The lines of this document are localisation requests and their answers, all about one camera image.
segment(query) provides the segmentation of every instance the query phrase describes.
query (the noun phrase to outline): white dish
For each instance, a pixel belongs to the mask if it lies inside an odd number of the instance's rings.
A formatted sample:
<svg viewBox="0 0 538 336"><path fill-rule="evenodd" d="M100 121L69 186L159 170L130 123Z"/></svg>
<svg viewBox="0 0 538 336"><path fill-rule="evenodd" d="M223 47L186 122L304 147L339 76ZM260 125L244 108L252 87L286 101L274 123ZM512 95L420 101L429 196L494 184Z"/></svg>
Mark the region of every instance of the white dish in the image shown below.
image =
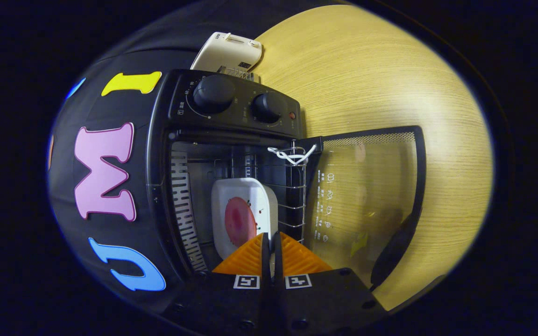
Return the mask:
<svg viewBox="0 0 538 336"><path fill-rule="evenodd" d="M226 231L226 206L230 198L239 197L250 203L256 221L256 236L263 232L271 237L277 231L277 196L271 188L254 178L221 179L211 189L211 215L215 249L226 259L238 249L230 242Z"/></svg>

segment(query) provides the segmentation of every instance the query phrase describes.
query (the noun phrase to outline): wooden surface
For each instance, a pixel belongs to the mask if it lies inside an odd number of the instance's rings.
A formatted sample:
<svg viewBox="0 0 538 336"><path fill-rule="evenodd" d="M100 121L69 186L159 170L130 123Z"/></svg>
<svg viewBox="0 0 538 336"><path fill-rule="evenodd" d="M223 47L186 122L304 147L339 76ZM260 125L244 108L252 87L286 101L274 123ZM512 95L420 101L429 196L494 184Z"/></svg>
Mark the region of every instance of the wooden surface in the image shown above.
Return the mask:
<svg viewBox="0 0 538 336"><path fill-rule="evenodd" d="M256 40L264 51L252 71L300 102L308 136L423 129L423 212L408 251L374 291L379 302L390 310L449 272L480 229L493 181L487 127L459 75L404 30L353 6L310 9Z"/></svg>

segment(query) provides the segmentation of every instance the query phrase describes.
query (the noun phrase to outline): mesh grille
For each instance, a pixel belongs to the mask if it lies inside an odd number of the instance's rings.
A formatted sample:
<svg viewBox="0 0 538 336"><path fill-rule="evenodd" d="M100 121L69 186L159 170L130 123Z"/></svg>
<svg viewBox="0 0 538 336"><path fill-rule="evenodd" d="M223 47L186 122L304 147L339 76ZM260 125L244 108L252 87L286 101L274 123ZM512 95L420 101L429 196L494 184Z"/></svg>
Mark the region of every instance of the mesh grille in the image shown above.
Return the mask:
<svg viewBox="0 0 538 336"><path fill-rule="evenodd" d="M323 147L347 147L353 145L366 145L373 143L391 143L391 142L414 142L414 132L376 134L367 136L358 136L356 138L345 138L337 140L326 140Z"/></svg>

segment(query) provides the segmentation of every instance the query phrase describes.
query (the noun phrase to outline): pink letter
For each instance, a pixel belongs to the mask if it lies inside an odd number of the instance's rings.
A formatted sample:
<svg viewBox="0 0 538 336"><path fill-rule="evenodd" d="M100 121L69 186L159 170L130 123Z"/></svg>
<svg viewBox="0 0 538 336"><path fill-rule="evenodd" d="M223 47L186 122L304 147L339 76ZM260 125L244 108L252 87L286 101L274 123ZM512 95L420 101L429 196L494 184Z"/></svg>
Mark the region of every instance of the pink letter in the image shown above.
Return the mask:
<svg viewBox="0 0 538 336"><path fill-rule="evenodd" d="M82 218L88 213L115 213L122 215L127 221L136 219L136 208L130 191L122 189L117 196L103 196L128 179L128 173L103 160L104 157L115 157L126 163L132 152L134 125L125 123L113 130L87 131L80 128L74 155L90 173L76 186L74 195L76 206Z"/></svg>

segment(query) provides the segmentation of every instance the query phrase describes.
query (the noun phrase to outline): printed icon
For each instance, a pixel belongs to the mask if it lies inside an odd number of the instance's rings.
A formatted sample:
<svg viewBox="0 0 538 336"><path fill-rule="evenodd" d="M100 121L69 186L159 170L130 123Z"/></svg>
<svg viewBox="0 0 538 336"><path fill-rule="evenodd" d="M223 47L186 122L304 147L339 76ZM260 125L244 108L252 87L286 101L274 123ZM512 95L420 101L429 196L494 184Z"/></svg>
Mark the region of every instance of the printed icon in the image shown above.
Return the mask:
<svg viewBox="0 0 538 336"><path fill-rule="evenodd" d="M236 275L234 281L234 289L260 289L260 276L241 276Z"/></svg>
<svg viewBox="0 0 538 336"><path fill-rule="evenodd" d="M299 289L305 287L312 287L308 274L286 276L286 289Z"/></svg>

